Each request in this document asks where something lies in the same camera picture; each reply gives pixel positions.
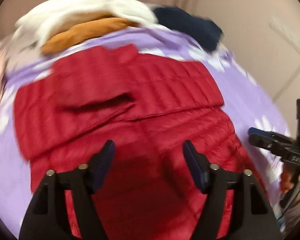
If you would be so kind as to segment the right hand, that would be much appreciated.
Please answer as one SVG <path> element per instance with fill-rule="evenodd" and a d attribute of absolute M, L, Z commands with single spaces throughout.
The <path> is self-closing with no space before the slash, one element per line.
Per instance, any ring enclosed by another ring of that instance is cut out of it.
<path fill-rule="evenodd" d="M 287 193 L 294 187 L 293 175 L 295 173 L 292 171 L 292 168 L 288 167 L 288 164 L 284 164 L 281 173 L 280 180 L 280 190 L 281 193 Z"/>

